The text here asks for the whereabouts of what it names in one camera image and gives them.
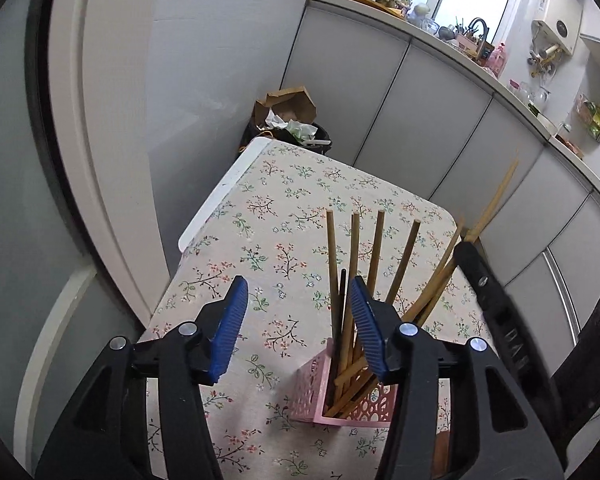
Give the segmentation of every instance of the faucet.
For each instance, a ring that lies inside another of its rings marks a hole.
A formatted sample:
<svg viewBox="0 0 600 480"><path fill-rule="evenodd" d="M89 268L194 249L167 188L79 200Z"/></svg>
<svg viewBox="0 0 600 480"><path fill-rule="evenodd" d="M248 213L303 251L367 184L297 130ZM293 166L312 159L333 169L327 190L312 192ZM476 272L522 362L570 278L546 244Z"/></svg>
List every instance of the faucet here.
<svg viewBox="0 0 600 480"><path fill-rule="evenodd" d="M478 45L478 57L475 59L476 61L478 61L480 59L480 54L482 53L484 44L487 42L487 34L489 33L489 27L487 27L487 22L485 22L482 18L472 19L471 23L469 23L469 29L474 28L474 25L478 22L482 23L483 34L482 34L482 40L480 41L480 44Z"/></svg>

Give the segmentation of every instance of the metal screw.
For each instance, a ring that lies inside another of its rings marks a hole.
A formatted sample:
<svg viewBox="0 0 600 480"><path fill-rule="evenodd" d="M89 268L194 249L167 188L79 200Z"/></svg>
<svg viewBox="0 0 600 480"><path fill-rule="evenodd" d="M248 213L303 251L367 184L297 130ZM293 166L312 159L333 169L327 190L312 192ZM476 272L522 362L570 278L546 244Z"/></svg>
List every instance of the metal screw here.
<svg viewBox="0 0 600 480"><path fill-rule="evenodd" d="M126 345L126 339L121 335L116 336L111 341L109 341L109 348L112 350L122 350Z"/></svg>
<svg viewBox="0 0 600 480"><path fill-rule="evenodd" d="M402 335L405 336L414 336L418 333L418 327L415 326L413 323L402 323L398 329L400 330L400 333Z"/></svg>
<svg viewBox="0 0 600 480"><path fill-rule="evenodd" d="M195 323L183 323L178 327L180 335L194 335L198 331Z"/></svg>
<svg viewBox="0 0 600 480"><path fill-rule="evenodd" d="M484 352L487 349L487 342L479 337L474 337L469 341L469 345L477 352Z"/></svg>

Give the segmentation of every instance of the white cabinet door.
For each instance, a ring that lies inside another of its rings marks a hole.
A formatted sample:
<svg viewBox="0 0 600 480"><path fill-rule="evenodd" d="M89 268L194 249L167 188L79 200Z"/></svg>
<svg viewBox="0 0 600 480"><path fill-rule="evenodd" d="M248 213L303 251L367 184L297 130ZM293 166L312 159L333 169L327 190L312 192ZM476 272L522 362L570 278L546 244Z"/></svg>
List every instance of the white cabinet door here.
<svg viewBox="0 0 600 480"><path fill-rule="evenodd" d="M538 256L505 290L531 330L547 370L553 374L574 343L558 286L544 256Z"/></svg>
<svg viewBox="0 0 600 480"><path fill-rule="evenodd" d="M353 165L406 49L364 23L305 11L282 86L307 88L333 141L330 157Z"/></svg>
<svg viewBox="0 0 600 480"><path fill-rule="evenodd" d="M600 206L593 195L550 249L583 327L600 298Z"/></svg>
<svg viewBox="0 0 600 480"><path fill-rule="evenodd" d="M480 236L493 272L509 283L576 213L590 191L545 148Z"/></svg>
<svg viewBox="0 0 600 480"><path fill-rule="evenodd" d="M520 164L502 198L506 202L542 151L542 142L495 99L431 201L473 226L518 152Z"/></svg>
<svg viewBox="0 0 600 480"><path fill-rule="evenodd" d="M428 199L490 99L412 44L355 167Z"/></svg>

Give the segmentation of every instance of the table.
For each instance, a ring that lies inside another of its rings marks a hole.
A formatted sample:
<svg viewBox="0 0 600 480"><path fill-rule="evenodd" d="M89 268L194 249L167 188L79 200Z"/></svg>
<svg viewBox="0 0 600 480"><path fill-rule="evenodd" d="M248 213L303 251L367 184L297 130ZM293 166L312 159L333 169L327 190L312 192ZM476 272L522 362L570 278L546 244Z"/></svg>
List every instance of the table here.
<svg viewBox="0 0 600 480"><path fill-rule="evenodd" d="M399 313L418 297L456 224L406 190L276 140L240 159L181 238L188 243L180 267L141 340L195 319L243 275L250 304L229 369L215 387L201 386L224 477L371 479L386 429L313 426L288 416L295 371L331 333L325 209L334 210L340 268L349 261L350 216L360 213L359 272L365 277L376 214L386 211L378 298L389 288L413 219L422 222L395 302ZM490 340L459 270L424 328L455 342L475 335ZM448 422L448 384L441 381L438 430ZM147 388L147 425L154 474L166 478L155 380Z"/></svg>

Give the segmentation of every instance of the plastic bottle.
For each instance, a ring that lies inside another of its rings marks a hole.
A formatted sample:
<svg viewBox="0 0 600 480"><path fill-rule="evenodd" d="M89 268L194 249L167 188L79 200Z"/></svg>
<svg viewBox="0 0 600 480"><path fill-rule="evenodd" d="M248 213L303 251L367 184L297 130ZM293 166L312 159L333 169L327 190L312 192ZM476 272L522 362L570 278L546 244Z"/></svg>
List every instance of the plastic bottle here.
<svg viewBox="0 0 600 480"><path fill-rule="evenodd" d="M505 51L504 43L498 45L498 47L491 53L485 67L490 68L495 74L496 78L500 77L504 66L507 64L507 53Z"/></svg>

